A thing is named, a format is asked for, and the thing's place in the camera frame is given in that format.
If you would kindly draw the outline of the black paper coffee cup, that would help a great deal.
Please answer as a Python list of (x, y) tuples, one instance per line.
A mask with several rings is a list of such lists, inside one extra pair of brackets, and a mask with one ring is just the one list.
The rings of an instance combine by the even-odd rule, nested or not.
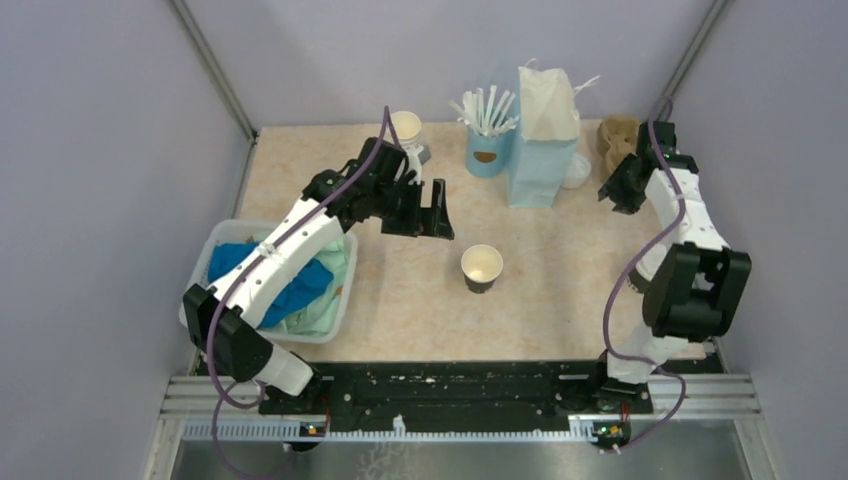
[(637, 263), (629, 272), (627, 283), (629, 287), (639, 294), (648, 291), (653, 274), (647, 269), (643, 262)]

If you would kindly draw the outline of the stack of paper cups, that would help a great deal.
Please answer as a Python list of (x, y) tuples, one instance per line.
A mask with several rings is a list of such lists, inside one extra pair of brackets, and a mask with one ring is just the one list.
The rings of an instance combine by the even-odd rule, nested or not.
[(391, 121), (400, 146), (407, 152), (420, 154), (425, 147), (421, 119), (410, 111), (395, 111)]

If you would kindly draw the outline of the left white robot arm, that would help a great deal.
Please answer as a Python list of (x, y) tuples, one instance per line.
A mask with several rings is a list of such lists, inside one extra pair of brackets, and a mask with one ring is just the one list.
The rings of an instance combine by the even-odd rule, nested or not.
[(260, 323), (307, 263), (357, 223), (374, 217), (384, 234), (453, 239), (445, 181), (433, 180), (429, 205), (422, 203), (424, 186), (407, 153), (378, 137), (368, 138), (342, 169), (316, 174), (244, 260), (210, 285), (193, 284), (183, 294), (181, 317), (210, 372), (273, 387), (297, 413), (314, 410), (321, 388), (312, 380), (313, 367), (264, 337)]

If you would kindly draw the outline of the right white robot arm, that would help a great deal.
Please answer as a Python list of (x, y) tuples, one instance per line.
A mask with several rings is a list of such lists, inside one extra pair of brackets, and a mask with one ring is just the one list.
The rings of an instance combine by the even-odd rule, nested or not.
[(676, 148), (675, 126), (649, 120), (637, 146), (598, 191), (614, 211), (650, 204), (661, 232), (628, 264), (613, 290), (630, 282), (642, 294), (642, 321), (619, 346), (608, 344), (589, 404), (612, 412), (672, 356), (729, 330), (752, 270), (749, 254), (718, 233), (700, 193), (699, 168)]

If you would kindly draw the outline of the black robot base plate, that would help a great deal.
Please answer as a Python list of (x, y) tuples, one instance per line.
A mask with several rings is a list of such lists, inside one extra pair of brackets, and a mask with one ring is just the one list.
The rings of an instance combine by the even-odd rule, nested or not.
[(599, 360), (317, 362), (299, 396), (271, 387), (259, 412), (317, 415), (334, 433), (388, 430), (396, 417), (412, 433), (566, 431), (577, 414), (648, 414), (646, 385), (608, 389)]

